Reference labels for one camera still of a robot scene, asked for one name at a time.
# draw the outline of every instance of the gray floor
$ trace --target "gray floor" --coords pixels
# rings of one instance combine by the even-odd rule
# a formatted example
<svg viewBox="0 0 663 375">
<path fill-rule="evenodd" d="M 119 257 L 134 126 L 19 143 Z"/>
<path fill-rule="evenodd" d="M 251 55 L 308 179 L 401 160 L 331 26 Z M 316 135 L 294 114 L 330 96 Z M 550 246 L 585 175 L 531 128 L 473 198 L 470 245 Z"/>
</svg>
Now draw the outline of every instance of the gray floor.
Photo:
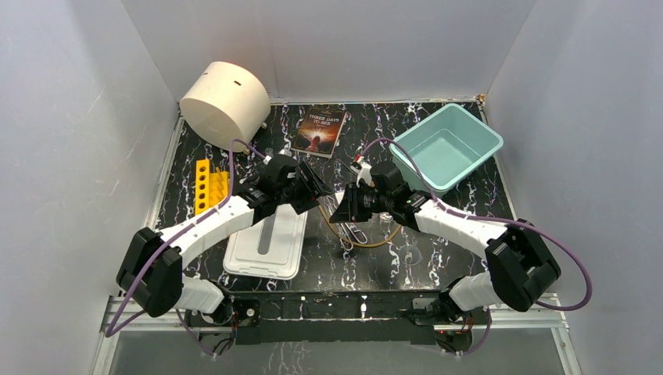
<svg viewBox="0 0 663 375">
<path fill-rule="evenodd" d="M 124 332 L 111 374 L 563 374 L 550 329 L 492 330 L 462 360 L 405 342 L 235 346 L 212 362 L 184 332 Z"/>
</svg>

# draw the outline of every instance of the black marble table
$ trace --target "black marble table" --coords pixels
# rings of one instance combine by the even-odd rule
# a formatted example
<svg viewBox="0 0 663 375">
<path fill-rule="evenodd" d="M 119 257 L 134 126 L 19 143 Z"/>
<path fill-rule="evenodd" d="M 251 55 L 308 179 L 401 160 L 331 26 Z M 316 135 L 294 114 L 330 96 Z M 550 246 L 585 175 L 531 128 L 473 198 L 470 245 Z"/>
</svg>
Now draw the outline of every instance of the black marble table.
<svg viewBox="0 0 663 375">
<path fill-rule="evenodd" d="M 476 102 L 459 103 L 478 118 Z M 351 180 L 351 173 L 340 162 L 349 164 L 370 141 L 379 137 L 394 138 L 442 108 L 444 103 L 393 103 L 324 105 L 343 108 L 349 113 L 339 144 L 331 159 L 299 154 L 329 186 L 340 190 Z M 310 105 L 275 105 L 267 118 L 267 128 L 260 129 L 252 141 L 259 150 L 275 151 L 289 145 Z M 169 227 L 193 216 L 195 161 L 211 159 L 213 166 L 228 170 L 228 154 L 203 141 L 187 125 L 181 132 L 174 163 L 159 214 L 158 227 Z M 385 145 L 373 147 L 370 162 L 391 158 Z M 236 155 L 238 177 L 261 168 L 254 155 Z M 444 201 L 479 215 L 511 217 L 507 196 L 494 159 L 489 159 L 471 176 L 449 191 Z M 384 240 L 396 228 L 395 223 L 375 217 L 358 224 L 370 242 Z M 189 264 L 185 273 L 215 280 L 231 291 L 405 291 L 444 288 L 456 278 L 482 270 L 479 258 L 444 238 L 400 230 L 387 245 L 378 248 L 343 249 L 328 228 L 321 213 L 308 213 L 299 273 L 292 280 L 271 280 L 228 274 L 223 268 L 226 241 L 213 246 Z M 406 258 L 400 249 L 414 245 L 421 256 Z"/>
</svg>

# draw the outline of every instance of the robotic arm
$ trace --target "robotic arm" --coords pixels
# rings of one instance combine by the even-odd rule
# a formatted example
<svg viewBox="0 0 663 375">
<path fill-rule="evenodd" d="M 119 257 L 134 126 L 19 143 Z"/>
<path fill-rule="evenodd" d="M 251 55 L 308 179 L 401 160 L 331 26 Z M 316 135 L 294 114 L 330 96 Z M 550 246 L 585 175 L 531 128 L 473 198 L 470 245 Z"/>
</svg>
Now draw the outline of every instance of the robotic arm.
<svg viewBox="0 0 663 375">
<path fill-rule="evenodd" d="M 267 158 L 266 163 L 262 173 L 235 189 L 223 208 L 212 208 L 215 212 L 208 210 L 158 233 L 143 228 L 134 235 L 116 277 L 125 291 L 161 245 L 182 228 L 193 225 L 172 241 L 139 281 L 133 298 L 151 317 L 161 316 L 172 308 L 215 313 L 224 300 L 223 291 L 208 280 L 183 277 L 183 268 L 228 235 L 273 215 L 277 206 L 290 204 L 300 214 L 317 206 L 321 196 L 332 193 L 306 162 L 298 163 L 279 154 Z M 200 221 L 200 216 L 205 215 L 207 218 Z"/>
<path fill-rule="evenodd" d="M 489 272 L 455 280 L 440 293 L 439 301 L 426 308 L 427 316 L 455 321 L 479 306 L 501 303 L 524 312 L 561 275 L 538 234 L 467 220 L 464 217 L 471 215 L 469 212 L 448 205 L 446 210 L 456 215 L 445 212 L 427 191 L 411 190 L 392 162 L 371 168 L 358 159 L 351 168 L 357 173 L 357 182 L 346 185 L 331 223 L 367 221 L 373 213 L 387 212 L 401 225 L 444 237 L 486 261 Z"/>
</svg>

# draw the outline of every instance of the teal basket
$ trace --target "teal basket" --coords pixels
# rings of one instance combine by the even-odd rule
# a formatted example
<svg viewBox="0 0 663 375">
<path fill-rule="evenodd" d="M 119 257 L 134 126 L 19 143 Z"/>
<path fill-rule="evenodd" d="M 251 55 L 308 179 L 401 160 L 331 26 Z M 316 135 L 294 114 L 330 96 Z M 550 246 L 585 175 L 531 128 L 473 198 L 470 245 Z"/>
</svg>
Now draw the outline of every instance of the teal basket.
<svg viewBox="0 0 663 375">
<path fill-rule="evenodd" d="M 457 104 L 447 104 L 395 139 L 417 163 L 438 196 L 455 187 L 498 152 L 504 140 Z M 405 155 L 389 146 L 392 160 L 411 188 L 426 190 Z"/>
</svg>

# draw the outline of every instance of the book cover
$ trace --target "book cover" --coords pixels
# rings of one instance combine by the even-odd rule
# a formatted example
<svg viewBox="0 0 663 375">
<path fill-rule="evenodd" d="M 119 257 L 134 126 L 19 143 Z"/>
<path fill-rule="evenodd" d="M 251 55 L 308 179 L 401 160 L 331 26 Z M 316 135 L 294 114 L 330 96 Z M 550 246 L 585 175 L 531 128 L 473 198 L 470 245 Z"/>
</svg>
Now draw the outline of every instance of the book cover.
<svg viewBox="0 0 663 375">
<path fill-rule="evenodd" d="M 345 122 L 346 111 L 311 107 L 299 125 L 292 149 L 331 158 Z"/>
</svg>

